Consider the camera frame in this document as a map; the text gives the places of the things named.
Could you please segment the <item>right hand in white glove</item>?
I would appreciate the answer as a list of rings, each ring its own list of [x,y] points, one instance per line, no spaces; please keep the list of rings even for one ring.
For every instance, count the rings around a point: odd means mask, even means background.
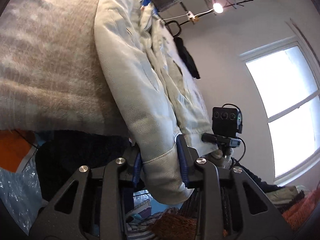
[[[230,169],[233,165],[233,153],[234,150],[232,148],[227,148],[225,153],[221,149],[217,149],[208,154],[208,157],[215,166]]]

